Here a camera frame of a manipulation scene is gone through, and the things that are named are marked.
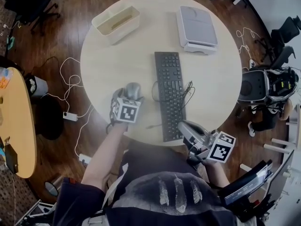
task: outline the power strip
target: power strip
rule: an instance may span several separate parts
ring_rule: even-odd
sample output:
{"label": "power strip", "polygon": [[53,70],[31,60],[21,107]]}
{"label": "power strip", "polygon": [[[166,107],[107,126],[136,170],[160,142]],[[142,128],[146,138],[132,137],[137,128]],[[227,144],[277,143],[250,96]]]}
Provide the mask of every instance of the power strip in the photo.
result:
{"label": "power strip", "polygon": [[83,163],[89,164],[91,159],[92,158],[87,155],[79,154],[79,161],[82,161]]}
{"label": "power strip", "polygon": [[64,112],[63,113],[63,118],[66,120],[70,120],[70,121],[77,121],[77,114],[73,114],[73,113],[69,113],[69,112]]}

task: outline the feather print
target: feather print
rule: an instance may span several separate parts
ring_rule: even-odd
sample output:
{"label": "feather print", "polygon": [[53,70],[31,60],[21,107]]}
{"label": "feather print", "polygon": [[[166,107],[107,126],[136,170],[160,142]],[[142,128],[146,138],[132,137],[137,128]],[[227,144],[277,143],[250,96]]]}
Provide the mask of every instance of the feather print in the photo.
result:
{"label": "feather print", "polygon": [[195,204],[201,202],[203,199],[203,195],[195,181],[190,181],[190,185],[193,191],[193,201]]}
{"label": "feather print", "polygon": [[159,181],[159,187],[160,187],[160,204],[167,204],[169,205],[169,199],[167,194],[167,187],[165,182],[163,182],[161,179]]}
{"label": "feather print", "polygon": [[175,175],[176,179],[174,180],[176,195],[175,195],[175,208],[180,213],[184,213],[186,206],[187,206],[187,200],[186,200],[186,194],[183,186],[183,181],[179,179]]}

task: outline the white storage box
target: white storage box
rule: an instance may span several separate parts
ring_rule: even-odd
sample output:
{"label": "white storage box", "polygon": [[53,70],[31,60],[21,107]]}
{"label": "white storage box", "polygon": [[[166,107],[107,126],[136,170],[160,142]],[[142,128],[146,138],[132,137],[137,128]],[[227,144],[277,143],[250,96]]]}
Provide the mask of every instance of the white storage box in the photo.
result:
{"label": "white storage box", "polygon": [[122,6],[115,11],[108,8],[92,20],[92,25],[110,45],[139,27],[140,12],[133,6]]}

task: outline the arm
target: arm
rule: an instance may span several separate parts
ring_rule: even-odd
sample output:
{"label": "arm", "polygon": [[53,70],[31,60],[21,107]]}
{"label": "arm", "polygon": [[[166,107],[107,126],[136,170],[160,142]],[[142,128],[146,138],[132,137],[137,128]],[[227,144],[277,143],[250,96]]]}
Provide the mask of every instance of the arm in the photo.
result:
{"label": "arm", "polygon": [[98,187],[105,192],[106,178],[112,169],[122,135],[126,129],[126,123],[114,125],[88,164],[81,181],[82,184]]}
{"label": "arm", "polygon": [[279,119],[282,121],[286,121],[289,115],[291,114],[292,110],[293,110],[293,104],[291,100],[288,99],[284,105],[282,115],[279,117]]}
{"label": "arm", "polygon": [[230,184],[229,180],[226,177],[224,169],[222,168],[222,165],[219,162],[203,162],[203,164],[206,168],[206,172],[210,183],[219,187],[225,187],[228,184]]}

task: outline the black keyboard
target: black keyboard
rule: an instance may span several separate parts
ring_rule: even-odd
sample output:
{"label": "black keyboard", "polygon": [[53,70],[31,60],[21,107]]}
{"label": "black keyboard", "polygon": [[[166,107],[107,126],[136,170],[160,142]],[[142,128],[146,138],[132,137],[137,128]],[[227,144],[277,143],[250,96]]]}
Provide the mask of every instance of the black keyboard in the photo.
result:
{"label": "black keyboard", "polygon": [[163,141],[183,138],[178,123],[186,119],[179,53],[155,52]]}

